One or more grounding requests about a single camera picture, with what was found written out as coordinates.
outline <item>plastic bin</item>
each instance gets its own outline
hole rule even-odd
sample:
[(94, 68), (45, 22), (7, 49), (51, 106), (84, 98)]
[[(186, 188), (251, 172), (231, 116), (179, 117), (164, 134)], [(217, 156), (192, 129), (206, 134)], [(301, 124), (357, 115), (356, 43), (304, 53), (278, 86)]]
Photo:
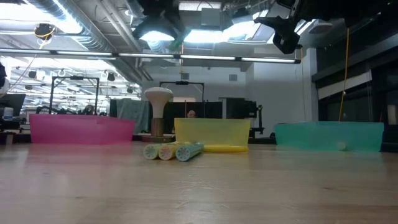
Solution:
[(381, 148), (384, 125), (363, 122), (304, 122), (278, 124), (278, 146), (319, 151), (374, 151)]
[(131, 142), (134, 121), (106, 116), (32, 114), (30, 135), (41, 144), (116, 144)]
[(214, 146), (248, 146), (250, 120), (175, 118), (178, 142), (200, 142)]

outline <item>lamp base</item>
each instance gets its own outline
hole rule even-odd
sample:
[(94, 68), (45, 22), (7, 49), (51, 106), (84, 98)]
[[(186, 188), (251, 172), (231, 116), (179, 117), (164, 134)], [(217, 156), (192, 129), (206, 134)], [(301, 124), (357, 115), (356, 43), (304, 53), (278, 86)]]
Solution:
[(154, 143), (170, 143), (173, 141), (173, 137), (172, 136), (161, 136), (161, 137), (143, 136), (142, 141), (143, 142), (154, 142)]

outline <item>spotlight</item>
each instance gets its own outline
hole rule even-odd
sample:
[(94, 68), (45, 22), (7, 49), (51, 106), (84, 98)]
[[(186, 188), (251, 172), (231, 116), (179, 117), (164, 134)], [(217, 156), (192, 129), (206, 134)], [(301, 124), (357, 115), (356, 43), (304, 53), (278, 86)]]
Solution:
[(133, 92), (133, 88), (131, 86), (127, 87), (127, 92), (131, 94)]
[(113, 72), (109, 72), (108, 73), (108, 81), (113, 82), (114, 80), (115, 80), (114, 73)]
[(50, 24), (39, 24), (39, 26), (35, 29), (35, 35), (39, 39), (48, 41), (51, 39), (54, 31), (55, 28)]
[(36, 78), (37, 72), (35, 71), (30, 71), (29, 74), (27, 75), (29, 78)]

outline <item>metal frame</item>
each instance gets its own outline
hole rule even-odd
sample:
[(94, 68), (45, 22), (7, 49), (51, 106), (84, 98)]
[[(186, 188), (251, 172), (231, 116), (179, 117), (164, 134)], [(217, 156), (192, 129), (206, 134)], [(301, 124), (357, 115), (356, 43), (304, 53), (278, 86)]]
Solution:
[(115, 58), (168, 58), (184, 60), (220, 60), (225, 62), (259, 62), (259, 63), (282, 63), (299, 64), (301, 59), (297, 58), (277, 58), (277, 57), (235, 57), (235, 56), (214, 56), (214, 55), (185, 55), (185, 54), (147, 54), (137, 52), (85, 52), (74, 50), (36, 50), (36, 49), (7, 49), (0, 48), (2, 55), (18, 57), (18, 55), (36, 55), (36, 57), (51, 56), (55, 57), (83, 57), (96, 58), (102, 60), (114, 60)]
[[(159, 83), (159, 87), (162, 87), (162, 84), (164, 84), (164, 83), (170, 83), (170, 84), (181, 85), (181, 84), (178, 84), (179, 81), (177, 81), (177, 82), (160, 82), (160, 83)], [(201, 100), (202, 100), (202, 102), (205, 101), (205, 83), (192, 83), (192, 82), (185, 82), (185, 83), (188, 83), (188, 85), (189, 85), (189, 84), (192, 84), (192, 85), (201, 85)]]
[(58, 78), (62, 79), (62, 81), (64, 81), (66, 78), (69, 78), (71, 80), (84, 80), (84, 79), (96, 80), (97, 81), (97, 86), (96, 86), (96, 91), (95, 91), (94, 115), (97, 115), (98, 92), (100, 90), (100, 78), (76, 77), (76, 76), (72, 76), (72, 77), (52, 77), (49, 114), (51, 114), (51, 112), (52, 112), (52, 100), (53, 100), (53, 95), (54, 95), (54, 88), (58, 86), (58, 84), (55, 85), (55, 80), (58, 79)]

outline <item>white wall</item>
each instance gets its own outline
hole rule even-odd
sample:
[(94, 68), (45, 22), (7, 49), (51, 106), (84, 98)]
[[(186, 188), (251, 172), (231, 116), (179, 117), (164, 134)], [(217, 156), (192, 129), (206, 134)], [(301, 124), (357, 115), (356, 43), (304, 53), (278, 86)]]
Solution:
[[(155, 81), (144, 82), (142, 84), (143, 92), (150, 87), (159, 86), (159, 82), (175, 82), (180, 81), (180, 67), (147, 67)], [(245, 79), (246, 73), (241, 72), (239, 68), (203, 68), (203, 67), (185, 67), (183, 72), (189, 73), (190, 82), (205, 83), (205, 100), (219, 101), (220, 97), (244, 98), (245, 97)], [(237, 74), (238, 81), (230, 82), (229, 74)], [(175, 97), (194, 97), (197, 101), (201, 101), (201, 85), (175, 85), (170, 84), (167, 88), (173, 91)]]
[(317, 104), (317, 96), (311, 82), (311, 75), (316, 72), (311, 60), (313, 53), (307, 51), (307, 56), (298, 65), (254, 63), (248, 69), (246, 98), (263, 106), (265, 130), (263, 136), (258, 134), (259, 137), (268, 137), (278, 123), (317, 120), (317, 106), (313, 105), (313, 102)]

